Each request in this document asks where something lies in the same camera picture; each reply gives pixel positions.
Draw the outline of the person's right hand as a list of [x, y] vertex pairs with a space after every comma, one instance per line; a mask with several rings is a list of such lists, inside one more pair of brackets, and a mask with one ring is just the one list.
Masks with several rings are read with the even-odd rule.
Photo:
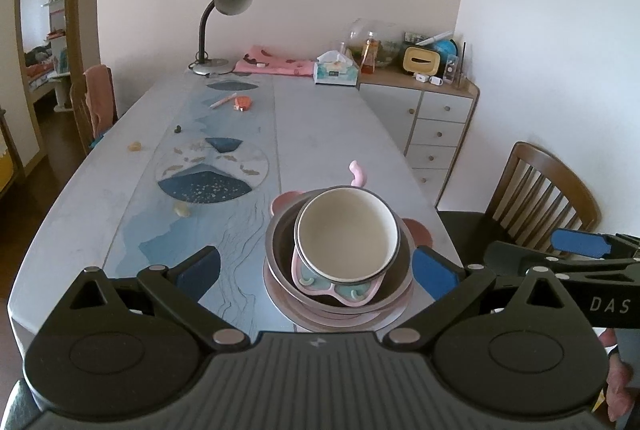
[[632, 406], [634, 406], [634, 399], [637, 395], [628, 387], [632, 377], [634, 377], [634, 373], [620, 359], [620, 354], [617, 350], [617, 338], [613, 328], [606, 328], [601, 332], [599, 340], [605, 348], [611, 349], [608, 354], [608, 378], [606, 378], [604, 399], [608, 420], [616, 422], [623, 416], [628, 415]]

